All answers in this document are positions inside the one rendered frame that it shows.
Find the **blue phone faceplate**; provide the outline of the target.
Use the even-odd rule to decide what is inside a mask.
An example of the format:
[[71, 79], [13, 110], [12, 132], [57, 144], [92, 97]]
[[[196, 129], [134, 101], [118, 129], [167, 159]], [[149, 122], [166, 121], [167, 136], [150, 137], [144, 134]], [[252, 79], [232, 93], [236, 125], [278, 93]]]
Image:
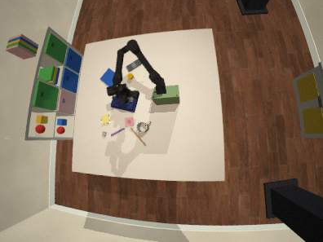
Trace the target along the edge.
[[[113, 99], [113, 100], [116, 100], [116, 101], [119, 101], [120, 96], [119, 96], [119, 95], [114, 95], [114, 96], [112, 97], [112, 99]], [[111, 108], [117, 108], [117, 109], [121, 109], [121, 110], [129, 111], [129, 112], [135, 112], [137, 102], [138, 102], [138, 99], [133, 99], [133, 102], [128, 102], [128, 103], [134, 104], [134, 108], [133, 108], [133, 110], [129, 110], [129, 109], [126, 109], [126, 108], [121, 108], [121, 107], [114, 107], [114, 106], [112, 106], [112, 105], [111, 105]]]

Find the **blue flat panel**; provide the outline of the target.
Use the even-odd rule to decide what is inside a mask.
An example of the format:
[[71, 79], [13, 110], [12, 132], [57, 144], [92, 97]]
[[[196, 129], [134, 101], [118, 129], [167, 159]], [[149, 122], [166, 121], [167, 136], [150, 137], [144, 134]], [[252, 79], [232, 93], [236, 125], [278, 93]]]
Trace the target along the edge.
[[109, 68], [100, 78], [100, 80], [103, 81], [107, 86], [112, 86], [114, 73], [115, 72]]

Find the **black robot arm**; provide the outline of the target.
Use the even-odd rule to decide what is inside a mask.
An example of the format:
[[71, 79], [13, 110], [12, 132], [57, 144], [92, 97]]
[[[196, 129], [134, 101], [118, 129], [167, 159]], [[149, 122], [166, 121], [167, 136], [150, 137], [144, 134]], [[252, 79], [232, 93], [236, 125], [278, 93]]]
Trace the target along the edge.
[[[164, 82], [164, 78], [160, 76], [160, 74], [153, 69], [151, 64], [144, 58], [143, 53], [141, 52], [139, 45], [136, 44], [137, 41], [134, 39], [130, 40], [126, 46], [124, 46], [122, 49], [117, 51], [117, 63], [116, 63], [116, 71], [113, 76], [113, 85], [107, 87], [107, 94], [108, 96], [116, 95], [117, 92], [121, 92], [120, 94], [120, 103], [128, 103], [129, 99], [127, 98], [129, 95], [122, 95], [126, 93], [126, 83], [121, 84], [122, 82], [122, 64], [123, 64], [123, 58], [124, 54], [128, 51], [131, 51], [134, 55], [137, 56], [141, 64], [146, 68], [146, 70], [149, 73], [149, 79], [152, 81], [152, 83], [156, 84], [156, 92], [157, 95], [166, 94], [166, 86]], [[117, 87], [116, 87], [117, 86]], [[113, 89], [115, 88], [115, 89]], [[124, 90], [125, 89], [125, 90]], [[125, 102], [127, 100], [127, 102]]]

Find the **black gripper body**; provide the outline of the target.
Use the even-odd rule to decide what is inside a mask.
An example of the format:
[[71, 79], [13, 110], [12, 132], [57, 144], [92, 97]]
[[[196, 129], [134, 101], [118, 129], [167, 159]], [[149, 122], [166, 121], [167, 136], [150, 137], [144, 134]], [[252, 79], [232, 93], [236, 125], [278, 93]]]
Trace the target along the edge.
[[[121, 93], [117, 92], [117, 95], [120, 96]], [[126, 93], [122, 94], [122, 95], [129, 95], [129, 96], [132, 96], [133, 99], [138, 99], [139, 97], [139, 91], [138, 90], [134, 90], [133, 93], [132, 93], [132, 90], [130, 92], [130, 89], [126, 89]]]

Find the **grey mug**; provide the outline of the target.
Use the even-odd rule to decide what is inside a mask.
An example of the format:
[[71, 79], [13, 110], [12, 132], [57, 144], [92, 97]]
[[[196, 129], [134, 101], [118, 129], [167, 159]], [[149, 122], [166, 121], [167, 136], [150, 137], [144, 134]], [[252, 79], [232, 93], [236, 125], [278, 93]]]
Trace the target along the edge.
[[149, 130], [149, 125], [152, 123], [149, 123], [149, 121], [145, 124], [147, 124], [147, 129], [146, 129], [146, 125], [144, 124], [145, 122], [139, 122], [136, 126], [136, 129], [140, 132], [140, 133], [146, 133]]

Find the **yellow square pad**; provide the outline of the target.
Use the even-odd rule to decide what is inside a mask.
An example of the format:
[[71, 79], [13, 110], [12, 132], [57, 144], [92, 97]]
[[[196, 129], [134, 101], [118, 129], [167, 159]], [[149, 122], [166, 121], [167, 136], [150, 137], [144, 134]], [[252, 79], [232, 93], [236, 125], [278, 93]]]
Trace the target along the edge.
[[109, 114], [101, 116], [102, 124], [110, 123]]

